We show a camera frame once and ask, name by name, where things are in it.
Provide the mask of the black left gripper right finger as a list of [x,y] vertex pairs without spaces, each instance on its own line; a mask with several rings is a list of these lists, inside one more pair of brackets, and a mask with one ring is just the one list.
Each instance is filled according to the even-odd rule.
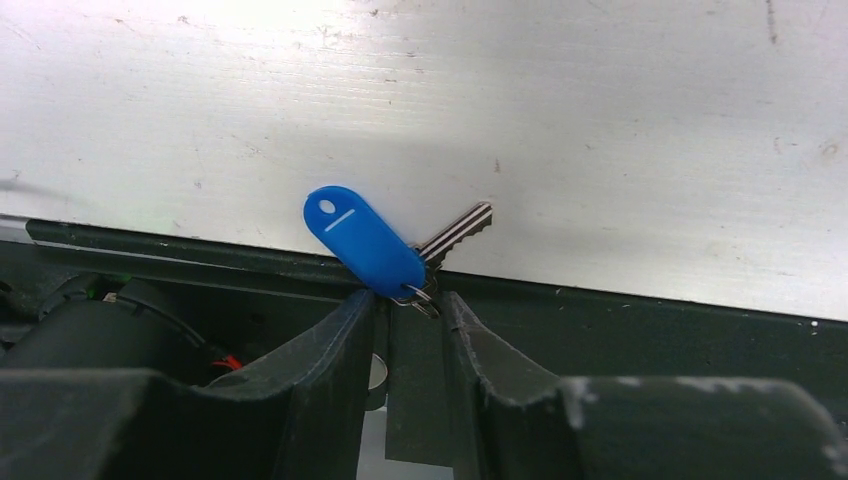
[[827,410],[776,379],[558,376],[442,300],[457,479],[843,479]]

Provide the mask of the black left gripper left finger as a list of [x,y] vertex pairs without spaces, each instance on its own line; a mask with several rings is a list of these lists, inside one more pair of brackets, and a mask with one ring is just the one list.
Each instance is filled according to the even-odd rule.
[[374,337],[360,290],[205,387],[149,369],[5,369],[5,479],[353,479]]

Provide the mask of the blue key tag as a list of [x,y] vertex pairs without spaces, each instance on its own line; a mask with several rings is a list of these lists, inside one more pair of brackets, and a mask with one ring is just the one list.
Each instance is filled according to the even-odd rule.
[[425,285],[422,258],[353,190],[311,192],[303,218],[310,232],[364,285],[388,298],[406,298]]

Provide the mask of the metal carabiner keyring with keys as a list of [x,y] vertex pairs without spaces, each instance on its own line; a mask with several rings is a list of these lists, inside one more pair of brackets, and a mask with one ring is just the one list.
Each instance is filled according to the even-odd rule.
[[430,240],[415,246],[414,250],[421,257],[425,267],[424,284],[422,287],[407,285],[412,294],[405,298],[392,298],[392,302],[400,307],[412,307],[428,318],[439,318],[441,309],[435,300],[438,290],[436,273],[442,269],[445,258],[456,245],[467,237],[480,233],[492,223],[493,206],[490,202],[481,201]]

